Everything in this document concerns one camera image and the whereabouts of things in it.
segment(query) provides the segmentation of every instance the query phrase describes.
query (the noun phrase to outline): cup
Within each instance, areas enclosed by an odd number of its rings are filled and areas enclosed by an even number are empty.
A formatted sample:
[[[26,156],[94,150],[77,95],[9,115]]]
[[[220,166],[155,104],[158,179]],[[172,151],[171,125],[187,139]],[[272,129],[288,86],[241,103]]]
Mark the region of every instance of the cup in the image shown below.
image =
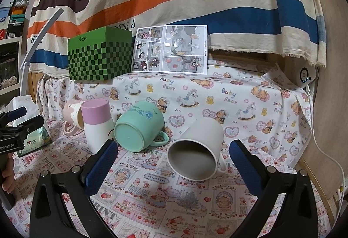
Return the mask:
[[[63,117],[66,121],[64,124],[64,132],[67,135],[75,135],[81,129],[84,130],[84,120],[81,112],[81,105],[83,101],[70,100],[64,105]]]
[[[96,154],[108,139],[113,139],[114,122],[111,118],[109,101],[91,99],[81,105],[87,145]]]
[[[164,117],[153,103],[139,101],[117,120],[114,135],[116,141],[125,149],[136,153],[148,146],[161,147],[169,142],[169,137],[162,131]],[[157,136],[164,141],[157,142]]]
[[[221,154],[222,142],[223,128],[219,122],[208,117],[198,119],[169,146],[168,163],[181,177],[191,181],[223,175],[227,166]]]

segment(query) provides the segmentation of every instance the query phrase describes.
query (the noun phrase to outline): pink and white tumbler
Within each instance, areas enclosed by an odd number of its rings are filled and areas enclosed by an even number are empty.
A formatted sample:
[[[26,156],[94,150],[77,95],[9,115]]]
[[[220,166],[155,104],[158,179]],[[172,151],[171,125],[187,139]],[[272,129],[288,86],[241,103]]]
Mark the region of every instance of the pink and white tumbler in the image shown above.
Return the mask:
[[[113,139],[114,122],[111,118],[109,101],[91,99],[81,105],[87,145],[96,154],[106,140]]]

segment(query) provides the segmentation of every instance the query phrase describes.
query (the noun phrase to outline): power cord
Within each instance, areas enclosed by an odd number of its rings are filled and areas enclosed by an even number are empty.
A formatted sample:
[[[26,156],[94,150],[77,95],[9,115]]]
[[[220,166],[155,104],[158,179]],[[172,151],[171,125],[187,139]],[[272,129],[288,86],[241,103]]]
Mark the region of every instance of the power cord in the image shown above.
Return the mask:
[[[336,222],[337,222],[337,219],[338,217],[340,216],[340,212],[341,212],[341,208],[342,208],[342,204],[343,204],[343,197],[344,197],[344,191],[345,191],[345,173],[343,171],[343,168],[342,166],[338,163],[337,160],[333,159],[331,156],[329,156],[328,154],[324,153],[318,146],[317,144],[317,141],[315,140],[315,136],[314,136],[314,123],[313,123],[313,119],[314,119],[314,108],[313,108],[313,101],[312,101],[312,97],[310,96],[310,89],[309,89],[309,86],[307,85],[306,86],[306,94],[308,96],[308,99],[309,99],[309,106],[310,106],[310,113],[311,113],[311,117],[310,117],[310,122],[312,124],[312,136],[313,136],[313,140],[314,140],[314,143],[315,145],[317,146],[318,150],[323,154],[325,155],[326,157],[328,157],[330,160],[332,160],[334,163],[336,163],[338,165],[338,167],[340,168],[341,172],[342,172],[342,179],[343,179],[343,192],[342,192],[342,195],[341,195],[341,200],[340,200],[340,205],[339,205],[339,208],[338,208],[338,211],[337,211],[337,215],[336,215],[336,219],[335,219],[335,222],[332,226],[332,228],[335,226]]]

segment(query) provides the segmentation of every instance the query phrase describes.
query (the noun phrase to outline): checkered pattern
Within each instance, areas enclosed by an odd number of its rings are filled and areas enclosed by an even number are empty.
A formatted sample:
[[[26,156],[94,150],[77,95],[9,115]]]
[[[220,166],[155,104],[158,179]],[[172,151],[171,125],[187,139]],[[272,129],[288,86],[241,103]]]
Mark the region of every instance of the checkered pattern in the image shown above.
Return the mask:
[[[131,71],[131,43],[103,42],[68,53],[71,80],[109,80]]]

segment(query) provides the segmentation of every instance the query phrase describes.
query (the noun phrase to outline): green mug handle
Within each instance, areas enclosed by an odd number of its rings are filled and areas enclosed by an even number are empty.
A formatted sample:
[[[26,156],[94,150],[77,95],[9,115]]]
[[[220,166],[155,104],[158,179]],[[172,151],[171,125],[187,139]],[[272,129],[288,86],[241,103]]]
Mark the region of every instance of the green mug handle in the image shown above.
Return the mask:
[[[169,142],[168,135],[166,133],[164,133],[163,131],[159,132],[157,136],[162,136],[164,138],[164,141],[162,141],[162,142],[155,142],[155,141],[153,141],[150,146],[162,147],[162,146],[166,145]]]

